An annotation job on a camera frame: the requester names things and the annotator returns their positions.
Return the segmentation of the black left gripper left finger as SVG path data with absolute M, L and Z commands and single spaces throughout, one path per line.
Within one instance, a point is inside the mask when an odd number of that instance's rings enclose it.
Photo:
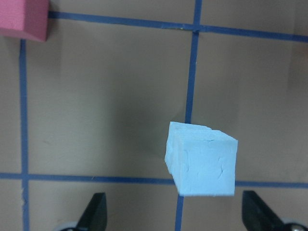
M 106 194 L 95 193 L 79 219 L 78 231 L 104 231 L 107 227 Z

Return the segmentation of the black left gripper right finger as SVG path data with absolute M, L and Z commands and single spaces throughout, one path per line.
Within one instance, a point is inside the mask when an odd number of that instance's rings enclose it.
M 255 191 L 242 193 L 242 223 L 248 231 L 306 231 L 307 226 L 284 222 Z

